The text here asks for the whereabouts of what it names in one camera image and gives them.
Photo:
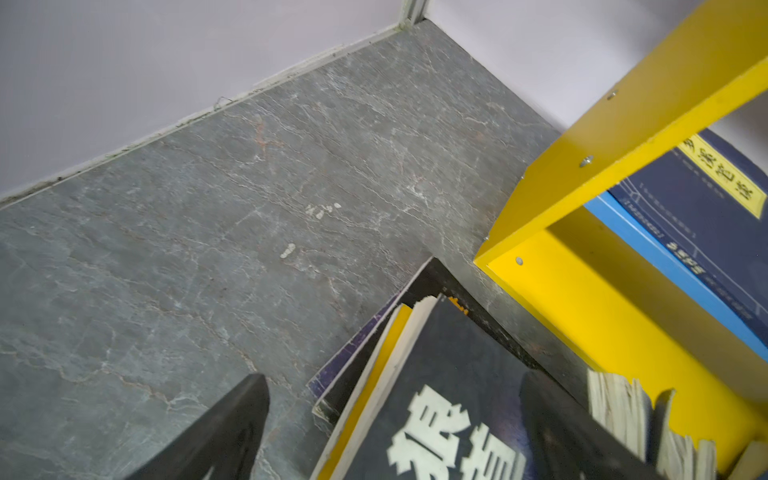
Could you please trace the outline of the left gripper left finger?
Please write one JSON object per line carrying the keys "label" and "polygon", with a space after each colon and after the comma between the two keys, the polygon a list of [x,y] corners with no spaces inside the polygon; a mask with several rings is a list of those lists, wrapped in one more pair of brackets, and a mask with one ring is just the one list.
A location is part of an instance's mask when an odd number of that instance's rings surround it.
{"label": "left gripper left finger", "polygon": [[267,378],[240,383],[138,468],[131,479],[248,479],[269,413]]}

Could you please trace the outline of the navy book yellow label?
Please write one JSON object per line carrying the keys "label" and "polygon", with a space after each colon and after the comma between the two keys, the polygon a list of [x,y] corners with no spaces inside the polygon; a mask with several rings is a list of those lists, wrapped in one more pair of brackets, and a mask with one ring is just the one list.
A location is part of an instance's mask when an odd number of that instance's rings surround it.
{"label": "navy book yellow label", "polygon": [[587,205],[669,280],[767,356],[767,175],[704,129]]}

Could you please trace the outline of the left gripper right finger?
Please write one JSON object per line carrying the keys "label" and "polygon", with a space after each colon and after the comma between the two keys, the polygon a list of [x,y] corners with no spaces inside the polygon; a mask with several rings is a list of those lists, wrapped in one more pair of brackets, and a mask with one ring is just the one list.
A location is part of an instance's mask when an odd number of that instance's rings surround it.
{"label": "left gripper right finger", "polygon": [[520,399],[536,478],[660,477],[545,373],[532,370],[523,376]]}

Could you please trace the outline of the yellow cartoon cover book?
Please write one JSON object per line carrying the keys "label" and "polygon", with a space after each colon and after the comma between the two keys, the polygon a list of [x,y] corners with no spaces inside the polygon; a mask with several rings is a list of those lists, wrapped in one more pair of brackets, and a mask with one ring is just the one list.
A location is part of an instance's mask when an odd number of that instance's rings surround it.
{"label": "yellow cartoon cover book", "polygon": [[398,339],[408,323],[412,308],[398,305],[377,340],[352,395],[318,459],[310,476],[311,479],[331,479],[336,466],[352,436],[356,424],[365,410],[366,403],[375,390],[379,377],[384,370]]}

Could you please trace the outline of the black book white characters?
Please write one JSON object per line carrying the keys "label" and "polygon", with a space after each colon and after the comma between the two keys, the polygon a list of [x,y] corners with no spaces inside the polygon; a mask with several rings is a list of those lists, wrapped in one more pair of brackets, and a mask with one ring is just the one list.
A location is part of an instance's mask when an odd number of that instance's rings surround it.
{"label": "black book white characters", "polygon": [[445,296],[411,308],[331,479],[538,479],[520,390],[540,370]]}

